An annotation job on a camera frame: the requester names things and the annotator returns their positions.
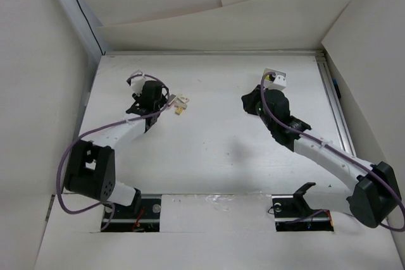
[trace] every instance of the red wire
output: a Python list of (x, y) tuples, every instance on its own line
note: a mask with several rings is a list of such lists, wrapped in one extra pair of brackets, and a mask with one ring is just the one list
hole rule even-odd
[(139, 213), (139, 215), (137, 217), (137, 220), (136, 220), (135, 224), (132, 226), (132, 231), (135, 230), (135, 228), (137, 227), (138, 221), (142, 217), (142, 215), (144, 215), (144, 212), (145, 212), (145, 208), (142, 207), (142, 209), (140, 210), (140, 213)]

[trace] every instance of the yellow object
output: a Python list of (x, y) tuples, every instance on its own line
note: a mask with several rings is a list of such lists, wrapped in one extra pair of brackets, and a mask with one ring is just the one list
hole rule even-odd
[(180, 115), (180, 114), (182, 114), (182, 112), (183, 112), (183, 108), (182, 108), (182, 107), (178, 107), (175, 113), (176, 113), (177, 115)]

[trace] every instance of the white tabletop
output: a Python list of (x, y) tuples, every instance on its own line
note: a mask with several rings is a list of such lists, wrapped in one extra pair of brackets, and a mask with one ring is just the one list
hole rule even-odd
[[(55, 202), (35, 269), (402, 269), (389, 231), (345, 214), (332, 213), (334, 233), (275, 231), (267, 193), (292, 193), (308, 181), (316, 182), (306, 194), (315, 202), (337, 197), (347, 204), (350, 193), (243, 111), (240, 97), (265, 68), (287, 73), (292, 114), (339, 144), (313, 56), (104, 56), (82, 132), (122, 119), (133, 103), (125, 80), (136, 70), (190, 97), (180, 116), (165, 111), (116, 157), (119, 180), (143, 193), (177, 195), (163, 196), (159, 233), (98, 233), (101, 207), (69, 216)], [(64, 197), (72, 209), (91, 203)]]

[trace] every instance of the white table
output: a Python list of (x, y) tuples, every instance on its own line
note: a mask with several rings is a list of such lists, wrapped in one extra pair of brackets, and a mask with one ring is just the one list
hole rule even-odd
[[(161, 232), (95, 233), (101, 207), (69, 216), (55, 203), (36, 269), (402, 269), (387, 230), (334, 212), (334, 233), (277, 233), (266, 214), (266, 193), (292, 193), (307, 181), (317, 184), (307, 194), (314, 208), (346, 206), (350, 194), (327, 171), (279, 146), (259, 118), (242, 109), (240, 97), (258, 84), (264, 68), (281, 70), (292, 114), (335, 143), (349, 142), (338, 136), (344, 130), (315, 54), (299, 55), (104, 56), (82, 132), (122, 119), (133, 103), (125, 80), (138, 69), (190, 97), (180, 116), (165, 111), (117, 156), (119, 180), (142, 193), (169, 194), (162, 200)], [(72, 209), (91, 203), (64, 196)]]

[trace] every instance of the purple hose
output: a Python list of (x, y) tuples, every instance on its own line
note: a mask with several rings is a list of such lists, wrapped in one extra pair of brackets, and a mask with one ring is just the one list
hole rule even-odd
[[(283, 128), (288, 129), (291, 132), (300, 134), (303, 137), (306, 137), (314, 142), (316, 142), (317, 144), (324, 144), (325, 148), (328, 149), (329, 151), (332, 151), (334, 154), (340, 156), (341, 158), (343, 158), (344, 160), (350, 162), (351, 164), (363, 169), (364, 171), (366, 171), (368, 174), (370, 174), (372, 177), (374, 177), (385, 189), (387, 189), (387, 191), (392, 195), (392, 197), (396, 200), (396, 202), (398, 203), (399, 208), (402, 211), (402, 216), (404, 217), (405, 220), (405, 207), (404, 204), (402, 203), (401, 199), (399, 198), (399, 196), (395, 193), (395, 191), (381, 178), (379, 177), (377, 174), (375, 174), (372, 170), (368, 169), (366, 166), (364, 166), (363, 164), (357, 162), (356, 160), (352, 159), (351, 157), (348, 157), (347, 155), (345, 155), (344, 153), (341, 153), (341, 151), (333, 148), (332, 146), (328, 145), (327, 143), (322, 142), (322, 140), (301, 132), (299, 130), (295, 130), (293, 128), (290, 128), (289, 126), (287, 126), (285, 123), (283, 123), (282, 121), (280, 121), (276, 116), (273, 115), (273, 113), (270, 111), (270, 109), (267, 106), (266, 100), (265, 100), (265, 78), (268, 75), (271, 74), (275, 74), (274, 72), (269, 72), (269, 73), (265, 73), (261, 79), (260, 82), (260, 96), (261, 96), (261, 102), (263, 103), (263, 108), (265, 109), (265, 111), (267, 112), (268, 115), (270, 115), (270, 117), (272, 118), (272, 120), (274, 120), (276, 123), (278, 123), (280, 126), (282, 126)], [(312, 215), (310, 215), (310, 217), (315, 216), (319, 213), (314, 213)], [(304, 219), (297, 219), (295, 222), (297, 223), (298, 221), (302, 221)], [(404, 232), (405, 231), (405, 223), (404, 226), (402, 228), (392, 228), (390, 226), (387, 226), (386, 224), (380, 224), (380, 226), (383, 226), (384, 228), (387, 228), (388, 230), (391, 231), (395, 231), (395, 232)]]
[[(157, 82), (162, 83), (163, 86), (166, 87), (166, 85), (165, 85), (161, 80), (157, 79), (157, 78), (154, 77), (154, 76), (148, 75), (148, 74), (144, 74), (144, 75), (143, 75), (143, 74), (132, 75), (128, 80), (131, 80), (131, 79), (133, 79), (133, 78), (135, 78), (135, 77), (141, 77), (141, 76), (148, 77), (148, 78), (152, 78), (153, 80), (156, 80)], [(56, 172), (56, 196), (57, 196), (57, 198), (58, 198), (58, 201), (59, 201), (59, 204), (60, 204), (62, 210), (64, 210), (64, 211), (65, 211), (66, 213), (68, 213), (68, 214), (80, 214), (80, 213), (83, 213), (83, 212), (85, 212), (85, 211), (88, 211), (88, 210), (90, 210), (90, 209), (93, 209), (94, 207), (97, 207), (97, 206), (101, 205), (101, 203), (98, 202), (98, 203), (96, 203), (96, 204), (94, 204), (94, 205), (91, 205), (91, 206), (89, 206), (89, 207), (83, 208), (83, 209), (81, 209), (81, 210), (74, 210), (74, 211), (73, 211), (73, 210), (69, 210), (69, 209), (67, 208), (67, 206), (65, 205), (65, 203), (63, 202), (63, 198), (62, 198), (62, 187), (61, 187), (61, 175), (62, 175), (63, 165), (65, 164), (66, 158), (68, 157), (70, 151), (72, 151), (73, 146), (74, 146), (79, 140), (81, 140), (82, 138), (84, 138), (84, 137), (86, 137), (86, 136), (88, 136), (88, 135), (90, 135), (90, 134), (93, 134), (93, 133), (102, 131), (102, 130), (104, 130), (104, 129), (111, 128), (111, 127), (114, 127), (114, 126), (123, 125), (124, 123), (127, 123), (128, 121), (144, 120), (144, 119), (146, 119), (146, 118), (150, 118), (150, 117), (159, 115), (159, 114), (161, 114), (161, 113), (167, 108), (167, 106), (168, 106), (168, 104), (166, 103), (158, 112), (151, 113), (151, 114), (148, 114), (148, 115), (139, 116), (139, 117), (136, 117), (136, 118), (131, 118), (131, 119), (129, 119), (129, 120), (121, 120), (121, 121), (117, 121), (117, 122), (115, 122), (115, 123), (110, 123), (110, 124), (108, 124), (108, 125), (100, 126), (100, 127), (96, 128), (96, 129), (87, 131), (87, 132), (85, 132), (85, 133), (79, 135), (79, 136), (66, 148), (66, 150), (65, 150), (64, 153), (62, 154), (61, 161), (59, 162), (58, 170), (57, 170), (57, 172)], [(112, 204), (112, 203), (110, 203), (110, 204), (112, 205), (113, 211), (111, 212), (111, 216), (110, 216), (110, 218), (108, 219), (108, 222), (102, 227), (101, 230), (104, 230), (105, 228), (107, 228), (107, 226), (108, 226), (109, 223), (111, 222), (111, 219), (113, 218), (114, 211), (115, 211), (115, 206), (114, 206), (114, 204)]]

